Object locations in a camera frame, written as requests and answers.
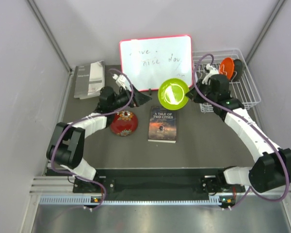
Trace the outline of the lime green plate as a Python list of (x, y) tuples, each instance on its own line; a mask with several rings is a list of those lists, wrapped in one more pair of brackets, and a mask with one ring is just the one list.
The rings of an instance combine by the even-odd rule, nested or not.
[(158, 89), (158, 100), (168, 110), (179, 110), (189, 101), (186, 94), (189, 92), (188, 85), (181, 79), (168, 79)]

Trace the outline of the red floral plate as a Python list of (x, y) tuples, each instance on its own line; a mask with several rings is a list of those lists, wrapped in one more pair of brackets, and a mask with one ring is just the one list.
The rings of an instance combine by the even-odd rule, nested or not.
[(129, 110), (119, 111), (114, 115), (110, 125), (111, 131), (118, 136), (128, 136), (136, 131), (138, 117)]

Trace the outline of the orange plate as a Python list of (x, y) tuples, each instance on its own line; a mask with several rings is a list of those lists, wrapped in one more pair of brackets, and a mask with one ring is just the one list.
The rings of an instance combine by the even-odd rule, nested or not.
[(226, 75), (228, 80), (231, 80), (234, 73), (234, 60), (230, 57), (225, 58), (219, 66), (219, 73)]

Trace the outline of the dark teal plate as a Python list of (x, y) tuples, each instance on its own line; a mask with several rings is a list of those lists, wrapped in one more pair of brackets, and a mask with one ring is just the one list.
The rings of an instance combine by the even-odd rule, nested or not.
[(234, 62), (234, 73), (233, 73), (232, 81), (236, 82), (241, 78), (243, 74), (244, 63), (240, 59), (235, 59), (233, 62)]

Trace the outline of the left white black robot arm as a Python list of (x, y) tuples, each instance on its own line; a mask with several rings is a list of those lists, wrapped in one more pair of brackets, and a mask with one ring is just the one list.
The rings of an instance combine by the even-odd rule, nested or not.
[(70, 173), (83, 180), (83, 186), (89, 192), (100, 188), (100, 180), (95, 178), (96, 170), (83, 159), (85, 139), (99, 130), (111, 125), (120, 109), (139, 107), (152, 100), (139, 92), (121, 87), (116, 93), (112, 87), (101, 89), (98, 104), (93, 113), (70, 123), (57, 123), (47, 148), (46, 157)]

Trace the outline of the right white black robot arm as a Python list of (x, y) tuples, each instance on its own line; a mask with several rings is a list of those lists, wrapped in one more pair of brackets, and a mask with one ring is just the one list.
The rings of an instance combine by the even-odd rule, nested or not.
[(252, 167), (232, 166), (219, 174), (217, 187), (228, 192), (235, 184), (266, 191), (291, 183), (291, 149), (282, 149), (269, 139), (248, 114), (243, 103), (231, 96), (225, 75), (215, 74), (206, 83), (199, 79), (186, 96), (195, 103), (209, 103), (213, 111), (248, 148)]

